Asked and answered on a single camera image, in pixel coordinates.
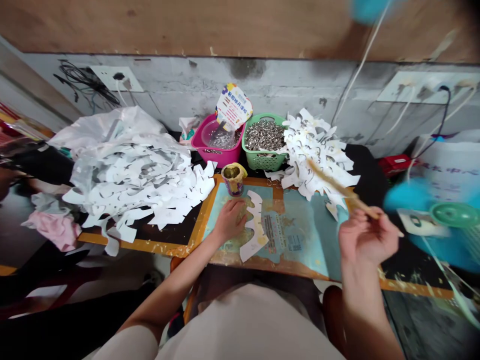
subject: plastic bag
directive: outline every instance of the plastic bag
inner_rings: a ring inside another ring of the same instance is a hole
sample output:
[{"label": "plastic bag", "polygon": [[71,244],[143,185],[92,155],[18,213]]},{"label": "plastic bag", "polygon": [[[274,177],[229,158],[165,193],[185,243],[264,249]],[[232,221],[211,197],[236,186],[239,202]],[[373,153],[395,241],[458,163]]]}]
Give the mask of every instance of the plastic bag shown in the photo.
[{"label": "plastic bag", "polygon": [[127,141],[135,134],[166,132],[167,129],[160,121],[148,115],[141,107],[131,106],[80,117],[74,124],[52,137],[48,144],[57,149],[62,147],[70,149],[73,160],[77,160],[83,151],[105,141],[116,139]]},{"label": "plastic bag", "polygon": [[[425,141],[420,136],[413,154]],[[466,202],[480,192],[480,130],[466,130],[436,141],[412,169],[429,181],[436,201]]]},{"label": "plastic bag", "polygon": [[179,117],[178,125],[181,127],[180,144],[190,151],[197,151],[192,146],[192,138],[199,127],[200,119],[197,117]]}]

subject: wooden stick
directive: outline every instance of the wooden stick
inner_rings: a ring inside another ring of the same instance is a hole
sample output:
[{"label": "wooden stick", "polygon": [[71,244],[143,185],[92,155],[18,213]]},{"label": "wooden stick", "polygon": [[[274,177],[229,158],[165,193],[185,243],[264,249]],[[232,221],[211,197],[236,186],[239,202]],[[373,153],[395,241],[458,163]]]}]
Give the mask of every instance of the wooden stick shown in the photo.
[{"label": "wooden stick", "polygon": [[[313,172],[323,181],[329,183],[335,190],[337,190],[340,194],[342,194],[344,197],[351,199],[353,204],[363,210],[369,217],[371,217],[374,220],[380,219],[380,216],[374,212],[366,203],[364,203],[362,200],[360,200],[359,196],[354,193],[352,190],[349,188],[343,187],[340,185],[334,178],[327,176],[324,174],[322,170],[320,170],[317,165],[312,161],[312,159],[308,159],[308,165],[310,165],[311,169]],[[398,231],[398,236],[403,238],[405,235],[403,232],[400,230]]]}]

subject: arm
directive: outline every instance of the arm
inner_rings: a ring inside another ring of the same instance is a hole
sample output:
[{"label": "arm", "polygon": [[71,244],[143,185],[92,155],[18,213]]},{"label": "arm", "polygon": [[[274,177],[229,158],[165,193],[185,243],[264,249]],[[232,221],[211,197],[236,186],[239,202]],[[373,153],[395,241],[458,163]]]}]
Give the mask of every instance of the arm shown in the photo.
[{"label": "arm", "polygon": [[245,226],[247,216],[237,218],[244,200],[229,200],[220,211],[215,229],[206,239],[163,281],[159,287],[133,312],[118,332],[135,325],[149,328],[158,342],[162,332],[187,297],[195,280],[227,240],[237,236]]},{"label": "arm", "polygon": [[339,231],[343,321],[349,359],[403,359],[390,327],[378,266],[398,250],[398,228],[378,207],[378,221],[356,209]]}]

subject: green plastic basket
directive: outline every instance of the green plastic basket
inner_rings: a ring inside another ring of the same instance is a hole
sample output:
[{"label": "green plastic basket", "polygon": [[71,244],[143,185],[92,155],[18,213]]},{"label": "green plastic basket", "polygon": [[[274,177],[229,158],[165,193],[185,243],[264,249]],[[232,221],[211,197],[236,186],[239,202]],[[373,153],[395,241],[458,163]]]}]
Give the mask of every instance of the green plastic basket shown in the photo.
[{"label": "green plastic basket", "polygon": [[[248,161],[248,166],[250,169],[277,171],[280,166],[282,166],[287,153],[277,154],[274,151],[250,151],[245,147],[245,139],[248,128],[251,127],[252,124],[258,123],[263,119],[275,121],[275,124],[280,126],[282,126],[282,123],[285,121],[283,117],[268,112],[253,116],[245,124],[245,132],[241,138],[241,147],[246,153],[246,160]],[[272,154],[272,156],[262,156],[264,154]]]}]

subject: wire bundle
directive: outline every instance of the wire bundle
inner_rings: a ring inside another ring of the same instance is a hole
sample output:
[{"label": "wire bundle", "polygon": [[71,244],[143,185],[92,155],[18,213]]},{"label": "wire bundle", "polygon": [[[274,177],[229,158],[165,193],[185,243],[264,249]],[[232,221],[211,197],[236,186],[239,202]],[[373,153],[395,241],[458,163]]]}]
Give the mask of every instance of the wire bundle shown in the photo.
[{"label": "wire bundle", "polygon": [[101,81],[89,77],[87,73],[73,65],[70,61],[61,60],[58,68],[65,78],[57,74],[53,74],[53,76],[62,84],[68,85],[73,90],[76,103],[79,101],[80,93],[93,110],[93,114],[95,114],[96,107],[100,107],[94,100],[97,95],[101,96],[104,102],[107,102],[110,105],[111,109],[120,105],[119,99]]}]

